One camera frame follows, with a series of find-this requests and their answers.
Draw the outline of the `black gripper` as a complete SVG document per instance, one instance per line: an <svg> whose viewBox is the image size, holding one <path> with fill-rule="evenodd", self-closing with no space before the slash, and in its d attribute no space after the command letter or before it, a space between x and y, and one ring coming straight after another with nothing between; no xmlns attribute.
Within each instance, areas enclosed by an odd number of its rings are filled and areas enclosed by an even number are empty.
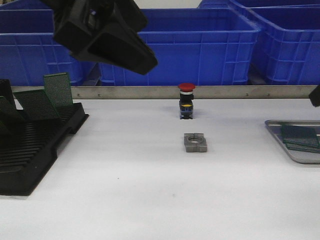
<svg viewBox="0 0 320 240"><path fill-rule="evenodd" d="M145 75L158 61L138 33L148 20L133 0L45 0L53 39L79 61L107 63Z"/></svg>

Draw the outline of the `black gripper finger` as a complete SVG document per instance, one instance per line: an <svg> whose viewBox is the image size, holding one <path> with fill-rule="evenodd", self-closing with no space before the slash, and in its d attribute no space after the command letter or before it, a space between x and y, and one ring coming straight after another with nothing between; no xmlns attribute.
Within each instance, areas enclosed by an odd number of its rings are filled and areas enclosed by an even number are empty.
<svg viewBox="0 0 320 240"><path fill-rule="evenodd" d="M308 95L309 100L311 102L311 104L314 107L319 107L320 106L320 85L318 85L317 87L315 87L310 94Z"/></svg>

